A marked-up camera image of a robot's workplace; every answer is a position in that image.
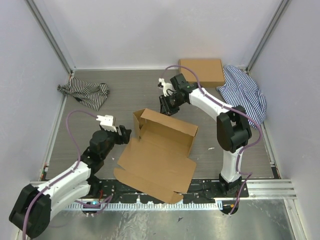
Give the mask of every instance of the striped cloth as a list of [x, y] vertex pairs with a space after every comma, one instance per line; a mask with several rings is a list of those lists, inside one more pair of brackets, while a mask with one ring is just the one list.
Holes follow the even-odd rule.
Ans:
[[[266, 118], [267, 102], [256, 82], [246, 73], [234, 66], [223, 67], [225, 84], [216, 89], [227, 104], [241, 105], [246, 114], [259, 125]], [[256, 126], [249, 120], [250, 126]]]
[[64, 95], [73, 96], [79, 103], [98, 111], [107, 99], [110, 92], [107, 84], [81, 81], [76, 77], [71, 77], [70, 81], [57, 87], [58, 91]]

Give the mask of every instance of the cardboard box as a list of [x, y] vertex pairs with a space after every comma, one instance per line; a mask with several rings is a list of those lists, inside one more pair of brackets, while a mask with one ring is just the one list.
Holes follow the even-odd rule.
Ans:
[[[180, 59], [179, 65], [194, 71], [204, 88], [215, 88], [225, 84], [225, 75], [220, 59]], [[197, 81], [194, 75], [184, 68], [180, 68], [180, 73], [190, 83]]]
[[165, 203], [183, 199], [196, 169], [189, 156], [198, 126], [150, 109], [133, 113], [134, 131], [113, 170], [121, 183]]

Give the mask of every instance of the closed cardboard box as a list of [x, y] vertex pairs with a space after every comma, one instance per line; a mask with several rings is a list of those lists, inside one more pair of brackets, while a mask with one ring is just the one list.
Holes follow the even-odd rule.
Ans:
[[[204, 88], [216, 88], [225, 84], [225, 76], [220, 59], [185, 58], [179, 60], [179, 65], [194, 71]], [[180, 68], [180, 73], [190, 83], [197, 81], [194, 75], [184, 68]]]
[[133, 122], [136, 138], [120, 156], [115, 178], [165, 203], [181, 201], [196, 169], [188, 156], [198, 126], [147, 108], [134, 112]]

